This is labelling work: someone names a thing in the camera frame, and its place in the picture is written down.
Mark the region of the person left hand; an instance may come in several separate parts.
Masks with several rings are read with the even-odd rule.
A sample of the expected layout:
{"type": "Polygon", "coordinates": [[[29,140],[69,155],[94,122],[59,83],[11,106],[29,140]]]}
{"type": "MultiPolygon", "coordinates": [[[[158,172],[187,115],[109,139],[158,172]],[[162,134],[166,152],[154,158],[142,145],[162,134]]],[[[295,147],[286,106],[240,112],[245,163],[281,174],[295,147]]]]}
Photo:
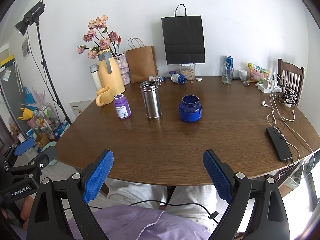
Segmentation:
{"type": "Polygon", "coordinates": [[[7,207],[1,207],[1,212],[4,218],[11,224],[20,225],[22,229],[27,230],[33,202],[34,198],[32,196],[25,197],[21,208],[18,209],[19,215],[14,215],[7,207]]]}

